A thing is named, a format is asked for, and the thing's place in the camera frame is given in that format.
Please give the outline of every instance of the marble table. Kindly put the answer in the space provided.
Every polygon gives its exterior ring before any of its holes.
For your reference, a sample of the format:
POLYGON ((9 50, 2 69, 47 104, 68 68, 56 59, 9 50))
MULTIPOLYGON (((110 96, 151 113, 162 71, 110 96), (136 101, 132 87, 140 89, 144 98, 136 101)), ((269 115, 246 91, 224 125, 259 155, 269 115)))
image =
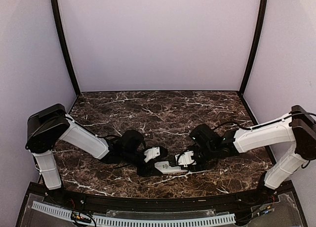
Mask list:
MULTIPOLYGON (((236 92, 146 91, 82 93, 70 115, 98 135, 121 135, 136 129, 148 147, 161 145, 169 156, 193 144, 188 134, 197 125, 215 127, 232 118, 252 124, 236 92)), ((235 128, 223 126, 218 130, 235 128)), ((210 162, 205 171, 142 178, 136 168, 103 164, 89 154, 57 142, 54 156, 67 190, 133 198, 184 198, 234 193, 256 188, 272 164, 265 148, 210 162)))

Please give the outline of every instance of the black vertical post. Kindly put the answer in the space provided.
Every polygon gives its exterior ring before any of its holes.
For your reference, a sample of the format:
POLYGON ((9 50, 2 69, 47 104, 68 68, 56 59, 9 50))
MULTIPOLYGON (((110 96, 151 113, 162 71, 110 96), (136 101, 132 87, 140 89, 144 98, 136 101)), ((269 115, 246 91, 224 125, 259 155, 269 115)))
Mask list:
POLYGON ((256 53, 257 53, 257 49, 258 49, 258 44, 259 44, 259 39, 260 39, 260 35, 261 35, 261 30, 262 30, 262 25, 263 25, 263 20, 265 17, 267 1, 268 0, 260 0, 260 6, 259 6, 255 34, 253 37, 252 46, 251 46, 245 74, 243 75, 242 83, 241 83, 241 86, 239 89, 239 93, 241 95, 243 95, 245 93, 245 90, 246 90, 246 87, 247 87, 247 84, 249 81, 251 69, 253 66, 253 62, 255 61, 255 57, 256 57, 256 53))
POLYGON ((80 92, 80 88, 79 88, 79 85, 78 85, 78 82, 76 79, 73 65, 71 63, 71 59, 70 59, 70 55, 69 55, 69 51, 68 51, 68 47, 67 47, 67 43, 66 43, 66 39, 65 39, 65 34, 64 34, 64 30, 63 30, 63 25, 61 23, 61 17, 60 17, 60 12, 59 12, 59 7, 58 7, 58 0, 50 0, 50 1, 51 1, 52 9, 53 9, 53 14, 54 14, 57 34, 58 34, 58 38, 59 38, 59 43, 60 43, 61 50, 62 50, 63 55, 64 55, 68 74, 69 74, 71 83, 73 85, 73 88, 75 90, 75 93, 77 96, 79 96, 81 92, 80 92))

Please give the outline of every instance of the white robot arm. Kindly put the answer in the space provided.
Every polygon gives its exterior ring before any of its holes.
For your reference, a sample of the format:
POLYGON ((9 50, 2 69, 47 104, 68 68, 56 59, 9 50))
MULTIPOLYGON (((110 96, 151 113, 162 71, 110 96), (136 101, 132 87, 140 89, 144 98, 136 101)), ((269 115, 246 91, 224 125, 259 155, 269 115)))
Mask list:
POLYGON ((290 113, 249 128, 227 131, 219 136, 206 124, 199 125, 190 137, 195 142, 169 161, 163 147, 146 149, 144 137, 135 130, 122 137, 99 137, 86 130, 66 113, 65 108, 54 105, 32 115, 28 120, 26 148, 35 157, 49 190, 62 186, 52 149, 56 141, 63 140, 91 154, 101 162, 120 163, 124 160, 137 167, 140 176, 153 176, 204 169, 208 160, 239 155, 262 146, 291 142, 289 150, 264 176, 264 186, 276 189, 302 164, 316 159, 316 122, 300 106, 290 113), (140 144, 145 149, 138 151, 140 144))

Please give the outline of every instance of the dark marble tabletop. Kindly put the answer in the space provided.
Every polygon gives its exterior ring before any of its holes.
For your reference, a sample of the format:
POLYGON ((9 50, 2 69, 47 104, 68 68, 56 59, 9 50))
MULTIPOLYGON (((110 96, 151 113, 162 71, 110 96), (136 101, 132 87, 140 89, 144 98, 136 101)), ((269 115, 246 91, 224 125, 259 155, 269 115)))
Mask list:
MULTIPOLYGON (((188 134, 197 125, 214 127, 232 118, 244 126, 251 120, 235 92, 150 91, 88 92, 77 99, 70 115, 98 135, 121 135, 135 129, 148 147, 161 145, 169 156, 193 144, 188 134)), ((233 126, 218 130, 222 135, 233 126)), ((64 186, 84 193, 134 197, 182 198, 233 193, 256 188, 272 164, 264 148, 210 162, 205 171, 141 178, 136 168, 114 169, 65 142, 54 156, 64 186)))

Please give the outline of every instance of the white wall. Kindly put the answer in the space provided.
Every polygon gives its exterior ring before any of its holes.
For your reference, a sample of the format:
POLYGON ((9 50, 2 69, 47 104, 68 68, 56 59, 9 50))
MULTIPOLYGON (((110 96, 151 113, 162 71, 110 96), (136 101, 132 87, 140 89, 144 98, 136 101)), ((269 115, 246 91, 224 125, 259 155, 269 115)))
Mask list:
POLYGON ((59 0, 82 91, 238 90, 260 0, 59 0))
POLYGON ((50 0, 0 0, 0 226, 15 226, 30 181, 28 117, 75 93, 64 63, 50 0))
MULTIPOLYGON (((259 122, 299 104, 316 112, 316 0, 268 0, 245 98, 259 122)), ((284 146, 274 147, 279 159, 284 146)), ((316 162, 292 180, 309 226, 316 226, 316 162)))

